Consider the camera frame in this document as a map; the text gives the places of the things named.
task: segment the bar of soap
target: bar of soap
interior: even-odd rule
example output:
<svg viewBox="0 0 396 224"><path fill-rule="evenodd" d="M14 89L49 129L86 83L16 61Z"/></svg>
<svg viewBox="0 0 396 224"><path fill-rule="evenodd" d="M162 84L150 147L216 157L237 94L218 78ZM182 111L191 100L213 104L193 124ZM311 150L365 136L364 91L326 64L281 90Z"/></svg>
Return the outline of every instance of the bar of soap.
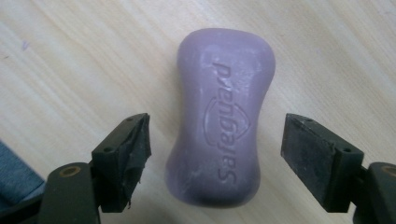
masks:
<svg viewBox="0 0 396 224"><path fill-rule="evenodd" d="M203 29L180 44L183 120L166 163L170 192L185 203L235 207L260 185L257 120L276 61L260 37Z"/></svg>

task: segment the light wood tabletop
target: light wood tabletop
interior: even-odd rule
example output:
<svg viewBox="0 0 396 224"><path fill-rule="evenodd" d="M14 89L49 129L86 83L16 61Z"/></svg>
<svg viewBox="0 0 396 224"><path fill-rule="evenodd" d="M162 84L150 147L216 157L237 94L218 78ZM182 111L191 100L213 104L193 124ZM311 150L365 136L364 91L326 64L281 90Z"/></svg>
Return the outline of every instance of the light wood tabletop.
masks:
<svg viewBox="0 0 396 224"><path fill-rule="evenodd" d="M177 48L208 27L251 32L276 56L261 108L261 186L233 209L175 199L164 167L182 115ZM0 2L0 139L43 178L125 118L150 114L152 156L131 209L103 223L352 223L328 214L280 156L286 113L396 163L396 2L389 0Z"/></svg>

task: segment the purple soap bar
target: purple soap bar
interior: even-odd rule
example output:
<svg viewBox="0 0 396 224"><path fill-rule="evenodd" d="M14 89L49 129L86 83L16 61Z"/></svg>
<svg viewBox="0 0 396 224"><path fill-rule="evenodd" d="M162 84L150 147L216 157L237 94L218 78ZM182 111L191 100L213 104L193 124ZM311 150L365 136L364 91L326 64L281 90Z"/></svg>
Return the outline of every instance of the purple soap bar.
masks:
<svg viewBox="0 0 396 224"><path fill-rule="evenodd" d="M250 33L204 29L183 40L184 116L165 174L181 201L233 207L257 192L257 119L275 64L270 46Z"/></svg>

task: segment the wooden table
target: wooden table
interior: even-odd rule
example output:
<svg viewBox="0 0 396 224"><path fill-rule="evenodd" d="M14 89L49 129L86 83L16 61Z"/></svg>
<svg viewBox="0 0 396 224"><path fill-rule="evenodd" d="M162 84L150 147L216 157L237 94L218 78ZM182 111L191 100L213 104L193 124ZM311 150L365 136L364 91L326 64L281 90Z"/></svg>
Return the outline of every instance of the wooden table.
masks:
<svg viewBox="0 0 396 224"><path fill-rule="evenodd" d="M235 209L179 202L164 184L177 138L181 40L206 27L260 35L276 75L262 105L259 192ZM352 223L327 214L280 157L286 113L315 119L396 162L396 4L358 1L0 2L0 138L42 177L91 151L128 116L151 115L152 157L122 214L103 223Z"/></svg>

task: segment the blue fabric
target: blue fabric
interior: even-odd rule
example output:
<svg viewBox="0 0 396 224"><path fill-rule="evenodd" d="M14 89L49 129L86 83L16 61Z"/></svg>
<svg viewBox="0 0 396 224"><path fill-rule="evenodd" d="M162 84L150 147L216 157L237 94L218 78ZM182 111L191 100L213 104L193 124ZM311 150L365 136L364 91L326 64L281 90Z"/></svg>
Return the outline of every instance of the blue fabric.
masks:
<svg viewBox="0 0 396 224"><path fill-rule="evenodd" d="M44 192L45 182L0 141L0 211Z"/></svg>

